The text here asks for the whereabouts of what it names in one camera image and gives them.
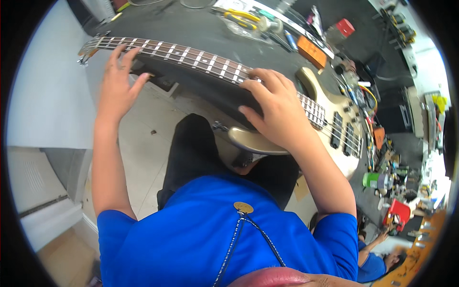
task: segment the fretboard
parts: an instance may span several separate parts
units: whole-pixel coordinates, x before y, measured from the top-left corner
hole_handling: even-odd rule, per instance
[[[240,63],[190,47],[149,39],[110,36],[96,37],[87,42],[81,48],[80,53],[89,55],[97,49],[114,50],[121,44],[127,45],[127,51],[140,47],[139,53],[143,55],[184,65],[187,68],[197,69],[232,84],[240,84],[244,80],[250,79],[249,71],[252,68]],[[311,123],[316,128],[321,129],[324,126],[324,109],[301,93],[298,93],[298,97]]]

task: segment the workbench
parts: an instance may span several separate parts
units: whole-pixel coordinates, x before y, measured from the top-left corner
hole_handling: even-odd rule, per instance
[[[262,1],[264,4],[275,8],[277,1]],[[334,79],[334,71],[330,64],[319,75],[317,68],[309,61],[300,56],[296,52],[289,53],[279,45],[269,45],[263,42],[254,41],[232,33],[226,24],[220,19],[218,14],[210,12],[209,8],[204,9],[187,9],[178,1],[173,3],[164,11],[158,11],[164,7],[168,1],[159,2],[157,4],[147,6],[129,6],[123,10],[123,14],[114,22],[100,26],[87,27],[85,31],[95,36],[97,33],[104,34],[106,31],[111,31],[110,36],[134,37],[140,39],[161,40],[178,45],[189,46],[195,49],[200,49],[221,57],[242,63],[252,68],[267,68],[276,70],[284,74],[292,80],[298,90],[304,93],[298,79],[295,78],[295,72],[302,68],[308,67],[314,71],[319,83],[323,89],[335,95],[339,95],[336,81]],[[216,79],[209,80],[207,75],[195,75],[194,78],[189,78],[183,70],[178,70],[175,65],[164,62],[154,62],[149,64],[149,58],[142,58],[146,65],[161,70],[162,73],[168,73],[175,76],[175,80],[184,86],[189,86],[194,90],[204,91],[208,94],[220,93],[219,97],[235,97],[240,94],[241,90],[232,85],[219,86],[215,84]],[[236,110],[237,105],[233,105],[232,109]],[[250,127],[245,118],[240,113],[234,113],[234,118],[242,124]],[[368,160],[366,153],[362,153],[362,159],[359,162],[358,168],[351,178],[350,183],[353,187],[357,206],[361,209],[371,221],[379,225],[385,215],[385,211],[378,211],[377,204],[379,198],[374,195],[374,191],[362,192],[362,177],[367,171]]]

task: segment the tiled floor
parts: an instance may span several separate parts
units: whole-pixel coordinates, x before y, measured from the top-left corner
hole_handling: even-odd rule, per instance
[[[189,95],[179,92],[174,100],[145,86],[133,108],[122,119],[119,144],[123,158],[129,200],[141,220],[158,210],[156,195],[162,189],[167,159],[176,124],[188,113],[203,115],[210,122],[221,119],[221,112]],[[230,164],[239,150],[216,133],[216,143],[223,162]],[[296,212],[307,224],[316,211],[310,195],[300,202],[292,196],[288,211]],[[90,177],[84,195],[84,212],[96,222],[92,208]]]

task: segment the blue shirt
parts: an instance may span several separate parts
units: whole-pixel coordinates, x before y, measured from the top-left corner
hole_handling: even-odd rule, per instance
[[[364,242],[358,242],[358,250],[367,246]],[[379,277],[383,276],[386,272],[386,264],[384,260],[374,253],[370,253],[368,258],[365,260],[362,267],[358,268],[357,282],[366,283],[374,281]]]
[[[253,207],[251,219],[287,267],[356,280],[354,216],[331,214],[317,224],[313,236],[295,213],[280,210],[263,188],[237,177],[204,176],[181,187],[163,210],[140,221],[115,210],[100,213],[104,286],[212,286],[240,218],[234,202]],[[274,266],[280,263],[273,251],[260,231],[246,222],[220,285]]]

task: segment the finger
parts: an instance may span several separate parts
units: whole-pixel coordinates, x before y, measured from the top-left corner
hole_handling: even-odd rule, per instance
[[[150,78],[150,74],[149,73],[143,73],[139,76],[139,78],[137,79],[137,81],[135,81],[134,85],[132,85],[132,88],[131,90],[129,90],[129,92],[137,97],[140,93],[140,91],[142,90],[143,86],[145,85],[145,83],[148,81],[148,79]]]
[[[279,79],[279,81],[284,85],[284,87],[288,90],[296,90],[295,88],[295,84],[293,84],[292,81],[290,81],[289,79],[287,79],[286,76],[284,76],[283,74],[275,71],[275,70],[271,70],[271,72],[274,73],[274,75],[276,75],[276,77]]]
[[[113,50],[110,58],[108,58],[107,68],[113,69],[118,67],[118,58],[121,55],[121,51],[123,51],[125,48],[126,45],[119,45]]]
[[[245,80],[239,85],[241,88],[250,91],[257,100],[257,102],[263,106],[266,101],[269,101],[269,96],[271,92],[263,86],[260,82],[255,80]]]
[[[249,72],[251,77],[258,77],[264,81],[264,85],[269,91],[275,93],[280,87],[284,85],[281,83],[279,78],[271,71],[266,69],[253,69]]]
[[[132,66],[132,60],[134,59],[134,57],[137,55],[139,51],[140,51],[140,48],[137,47],[127,52],[121,60],[121,66],[119,67],[119,69],[123,70],[125,73],[129,73],[129,70],[131,69],[131,66]]]
[[[260,132],[264,132],[265,123],[262,117],[250,107],[240,106],[238,111],[241,112],[247,120]]]

